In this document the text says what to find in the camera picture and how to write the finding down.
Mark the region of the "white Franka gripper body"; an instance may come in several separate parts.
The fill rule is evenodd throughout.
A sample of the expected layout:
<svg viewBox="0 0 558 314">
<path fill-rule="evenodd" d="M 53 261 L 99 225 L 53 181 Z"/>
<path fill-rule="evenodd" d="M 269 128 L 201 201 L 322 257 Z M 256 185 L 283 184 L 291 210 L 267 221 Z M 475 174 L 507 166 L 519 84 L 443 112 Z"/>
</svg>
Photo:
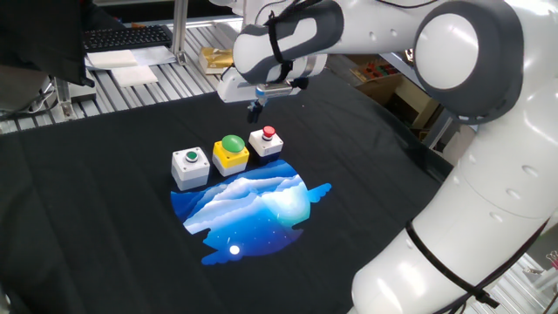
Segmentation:
<svg viewBox="0 0 558 314">
<path fill-rule="evenodd" d="M 221 81 L 217 86 L 217 93 L 225 103 L 251 102 L 263 98 L 268 101 L 274 98 L 294 96 L 301 90 L 289 82 L 252 85 L 234 67 L 227 69 L 221 75 Z"/>
</svg>

